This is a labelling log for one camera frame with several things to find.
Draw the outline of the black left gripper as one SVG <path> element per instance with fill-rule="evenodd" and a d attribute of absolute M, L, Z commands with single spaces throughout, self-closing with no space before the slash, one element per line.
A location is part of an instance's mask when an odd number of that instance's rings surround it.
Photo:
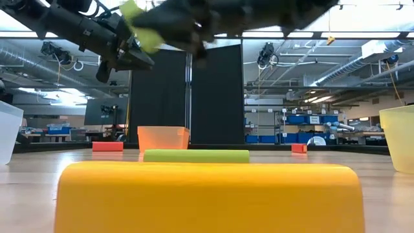
<path fill-rule="evenodd" d="M 152 69 L 155 62 L 141 51 L 122 16 L 117 13 L 102 16 L 98 18 L 97 23 L 113 33 L 107 42 L 109 52 L 102 55 L 102 62 L 96 73 L 99 82 L 107 83 L 113 69 L 115 71 Z"/>

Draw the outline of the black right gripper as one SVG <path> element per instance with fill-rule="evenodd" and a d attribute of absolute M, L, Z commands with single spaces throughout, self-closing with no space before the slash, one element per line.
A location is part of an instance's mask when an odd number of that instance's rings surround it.
<path fill-rule="evenodd" d="M 133 26 L 158 32 L 164 42 L 192 43 L 193 59 L 205 60 L 205 42 L 216 34 L 241 34 L 252 20 L 250 0 L 165 0 L 133 18 Z"/>

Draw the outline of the black partition panel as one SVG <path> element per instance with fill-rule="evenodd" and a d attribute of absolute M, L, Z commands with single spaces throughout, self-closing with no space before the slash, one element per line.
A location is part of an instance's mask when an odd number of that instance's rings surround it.
<path fill-rule="evenodd" d="M 192 67 L 191 143 L 244 143 L 243 87 L 241 46 L 208 49 Z"/>
<path fill-rule="evenodd" d="M 183 126 L 185 120 L 186 53 L 160 50 L 150 71 L 133 71 L 129 141 L 138 142 L 138 126 Z"/>

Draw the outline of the black monitor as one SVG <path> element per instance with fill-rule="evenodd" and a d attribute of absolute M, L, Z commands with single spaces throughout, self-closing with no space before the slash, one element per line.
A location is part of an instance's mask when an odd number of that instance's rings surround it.
<path fill-rule="evenodd" d="M 125 124 L 127 104 L 127 98 L 90 99 L 87 101 L 84 124 L 86 126 Z"/>

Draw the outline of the black ceiling mounted device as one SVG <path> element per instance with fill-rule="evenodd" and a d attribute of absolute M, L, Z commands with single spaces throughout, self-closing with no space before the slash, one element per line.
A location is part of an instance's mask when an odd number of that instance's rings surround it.
<path fill-rule="evenodd" d="M 273 43 L 266 42 L 263 48 L 259 51 L 259 56 L 257 58 L 257 64 L 259 66 L 272 65 L 273 63 L 278 63 L 279 57 L 276 55 Z"/>
<path fill-rule="evenodd" d="M 43 55 L 56 58 L 61 65 L 69 65 L 73 61 L 73 58 L 69 51 L 63 50 L 61 47 L 56 46 L 50 41 L 43 42 L 40 52 Z"/>

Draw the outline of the orange translucent plastic bin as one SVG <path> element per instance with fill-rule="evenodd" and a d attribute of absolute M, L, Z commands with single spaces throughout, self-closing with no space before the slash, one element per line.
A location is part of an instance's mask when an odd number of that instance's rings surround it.
<path fill-rule="evenodd" d="M 138 146 L 146 150 L 186 150 L 190 131 L 181 126 L 138 126 Z"/>

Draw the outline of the blue storage crate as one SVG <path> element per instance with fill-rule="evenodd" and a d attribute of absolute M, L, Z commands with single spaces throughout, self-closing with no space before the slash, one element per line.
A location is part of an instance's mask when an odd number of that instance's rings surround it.
<path fill-rule="evenodd" d="M 47 133 L 49 135 L 68 135 L 71 131 L 71 127 L 59 126 L 59 127 L 48 127 Z"/>

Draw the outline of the long green block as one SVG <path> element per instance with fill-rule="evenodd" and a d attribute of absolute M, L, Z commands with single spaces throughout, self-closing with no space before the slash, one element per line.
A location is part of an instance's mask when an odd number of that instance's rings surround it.
<path fill-rule="evenodd" d="M 249 163 L 248 150 L 146 150 L 144 162 Z"/>

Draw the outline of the clear plastic bin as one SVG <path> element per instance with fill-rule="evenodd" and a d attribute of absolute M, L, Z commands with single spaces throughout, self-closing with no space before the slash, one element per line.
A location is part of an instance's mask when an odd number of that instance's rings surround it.
<path fill-rule="evenodd" d="M 22 121 L 22 109 L 0 101 L 0 165 L 10 162 Z"/>

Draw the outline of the long yellow block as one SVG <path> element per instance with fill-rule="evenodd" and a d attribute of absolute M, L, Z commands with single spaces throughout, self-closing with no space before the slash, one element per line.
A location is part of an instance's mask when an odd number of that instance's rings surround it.
<path fill-rule="evenodd" d="M 58 182 L 54 233 L 365 233 L 335 164 L 85 161 Z"/>

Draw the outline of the shelf with blue bins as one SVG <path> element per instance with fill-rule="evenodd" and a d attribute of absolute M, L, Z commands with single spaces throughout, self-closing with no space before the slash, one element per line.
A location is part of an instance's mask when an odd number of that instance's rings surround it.
<path fill-rule="evenodd" d="M 247 144 L 306 143 L 314 136 L 329 140 L 330 125 L 342 123 L 344 117 L 338 110 L 325 108 L 292 109 L 282 107 L 251 107 L 245 110 L 245 142 Z"/>

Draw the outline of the white round object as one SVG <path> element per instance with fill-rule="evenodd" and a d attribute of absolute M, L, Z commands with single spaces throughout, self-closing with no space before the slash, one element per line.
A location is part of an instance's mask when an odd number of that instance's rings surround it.
<path fill-rule="evenodd" d="M 307 145 L 308 146 L 326 146 L 327 143 L 323 137 L 314 136 L 308 140 Z"/>

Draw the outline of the yellow translucent plastic bin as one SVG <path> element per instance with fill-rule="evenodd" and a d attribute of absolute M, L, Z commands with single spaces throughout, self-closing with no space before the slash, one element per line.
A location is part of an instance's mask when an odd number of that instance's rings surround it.
<path fill-rule="evenodd" d="M 394 169 L 414 174 L 414 105 L 383 109 L 379 113 Z"/>

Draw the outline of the silver ceiling duct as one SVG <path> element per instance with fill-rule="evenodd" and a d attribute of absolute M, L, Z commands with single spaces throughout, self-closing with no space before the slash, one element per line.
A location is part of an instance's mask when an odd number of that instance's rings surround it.
<path fill-rule="evenodd" d="M 17 50 L 6 44 L 0 44 L 0 67 L 23 69 L 25 71 L 45 74 L 50 78 L 55 77 L 74 85 L 86 87 L 87 83 L 80 81 L 56 60 L 48 64 L 46 60 L 33 56 L 25 49 Z"/>

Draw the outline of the black aluminium table frame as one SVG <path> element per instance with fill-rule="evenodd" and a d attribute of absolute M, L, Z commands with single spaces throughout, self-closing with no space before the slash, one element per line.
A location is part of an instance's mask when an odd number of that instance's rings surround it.
<path fill-rule="evenodd" d="M 42 151 L 63 151 L 91 149 L 91 142 L 60 142 L 60 143 L 31 143 L 16 144 L 14 153 L 31 153 Z M 250 151 L 290 151 L 291 145 L 274 144 L 190 144 L 191 150 L 250 150 Z M 364 145 L 327 145 L 307 146 L 307 151 L 339 151 L 351 153 L 366 153 L 374 155 L 390 155 L 387 146 Z"/>

